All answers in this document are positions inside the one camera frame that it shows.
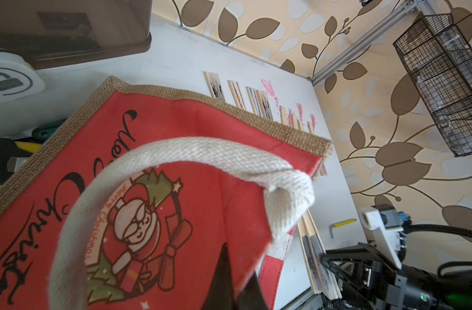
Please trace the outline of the folding fan pink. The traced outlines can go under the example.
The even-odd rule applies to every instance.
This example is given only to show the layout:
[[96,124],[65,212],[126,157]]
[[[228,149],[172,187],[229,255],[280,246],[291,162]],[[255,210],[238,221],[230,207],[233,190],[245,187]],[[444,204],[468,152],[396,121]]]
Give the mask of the folding fan pink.
[[272,97],[273,100],[274,100],[275,106],[276,106],[276,108],[278,109],[278,111],[280,113],[281,123],[284,124],[284,125],[289,125],[288,115],[286,113],[286,109],[282,105],[280,105],[279,99],[277,97],[277,94],[276,94],[275,90],[273,89],[272,84],[268,80],[261,80],[261,81],[262,81],[262,84],[263,84],[267,94],[270,97]]
[[301,103],[296,103],[297,111],[298,111],[298,116],[297,116],[297,124],[298,128],[301,131],[305,131],[304,128],[304,123],[303,123],[303,106]]

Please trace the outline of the yellow black tape measure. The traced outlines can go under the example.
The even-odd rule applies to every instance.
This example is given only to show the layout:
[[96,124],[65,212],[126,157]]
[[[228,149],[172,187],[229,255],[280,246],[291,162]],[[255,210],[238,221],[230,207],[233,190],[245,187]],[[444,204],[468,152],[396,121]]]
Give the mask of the yellow black tape measure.
[[41,148],[34,139],[0,139],[0,187]]

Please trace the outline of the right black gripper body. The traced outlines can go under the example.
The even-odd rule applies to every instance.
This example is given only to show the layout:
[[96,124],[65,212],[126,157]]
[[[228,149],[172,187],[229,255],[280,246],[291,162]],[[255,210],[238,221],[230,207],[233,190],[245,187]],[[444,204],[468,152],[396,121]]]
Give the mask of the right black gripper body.
[[374,245],[328,251],[322,266],[343,283],[343,300],[359,309],[472,309],[472,262],[447,262],[430,273],[402,263],[406,237],[441,232],[472,239],[459,227],[411,225],[389,204],[361,209],[360,220],[374,235]]

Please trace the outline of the yellow hex key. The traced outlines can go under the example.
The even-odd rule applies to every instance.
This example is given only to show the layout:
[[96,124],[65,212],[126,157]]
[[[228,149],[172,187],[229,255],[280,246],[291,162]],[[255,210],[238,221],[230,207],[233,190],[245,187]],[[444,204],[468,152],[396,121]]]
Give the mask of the yellow hex key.
[[343,220],[343,221],[340,221],[340,222],[336,222],[336,223],[333,223],[333,224],[330,224],[329,225],[329,231],[330,231],[330,237],[331,239],[334,239],[334,229],[335,228],[339,228],[339,227],[343,227],[343,226],[347,226],[351,223],[355,223],[357,220],[355,218],[352,218],[352,219],[348,219],[348,220]]

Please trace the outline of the folding fan plain wood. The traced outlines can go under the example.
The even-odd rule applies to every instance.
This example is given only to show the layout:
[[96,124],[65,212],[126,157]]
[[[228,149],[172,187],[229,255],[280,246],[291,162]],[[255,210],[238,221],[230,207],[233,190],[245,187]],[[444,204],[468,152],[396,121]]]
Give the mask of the folding fan plain wood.
[[246,105],[242,97],[241,89],[237,81],[228,81],[229,88],[231,90],[233,99],[238,108],[246,110]]

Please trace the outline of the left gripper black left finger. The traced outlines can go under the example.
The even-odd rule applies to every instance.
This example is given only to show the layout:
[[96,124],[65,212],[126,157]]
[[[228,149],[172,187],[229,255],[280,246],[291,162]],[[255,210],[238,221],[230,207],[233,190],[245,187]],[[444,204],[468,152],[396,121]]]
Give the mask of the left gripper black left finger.
[[223,244],[203,310],[230,310],[235,306],[228,244]]

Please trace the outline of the folding fan black print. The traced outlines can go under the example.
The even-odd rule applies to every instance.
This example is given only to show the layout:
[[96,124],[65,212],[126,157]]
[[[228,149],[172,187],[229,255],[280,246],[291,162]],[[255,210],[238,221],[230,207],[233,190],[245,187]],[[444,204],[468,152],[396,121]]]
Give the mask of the folding fan black print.
[[204,72],[211,96],[219,101],[225,102],[223,89],[219,75],[215,72]]

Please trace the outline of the teal handled screwdriver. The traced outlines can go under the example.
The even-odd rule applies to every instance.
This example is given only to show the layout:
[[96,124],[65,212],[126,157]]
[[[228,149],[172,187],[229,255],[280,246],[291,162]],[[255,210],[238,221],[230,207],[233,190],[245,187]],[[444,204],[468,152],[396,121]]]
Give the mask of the teal handled screwdriver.
[[66,118],[57,120],[32,130],[32,138],[38,142],[45,142],[66,121]]

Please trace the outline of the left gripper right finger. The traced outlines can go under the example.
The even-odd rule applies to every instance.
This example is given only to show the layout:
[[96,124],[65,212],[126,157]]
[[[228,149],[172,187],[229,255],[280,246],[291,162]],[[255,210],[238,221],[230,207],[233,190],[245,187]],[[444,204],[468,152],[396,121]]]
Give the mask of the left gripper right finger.
[[256,273],[251,276],[246,287],[238,296],[235,308],[238,310],[268,310]]

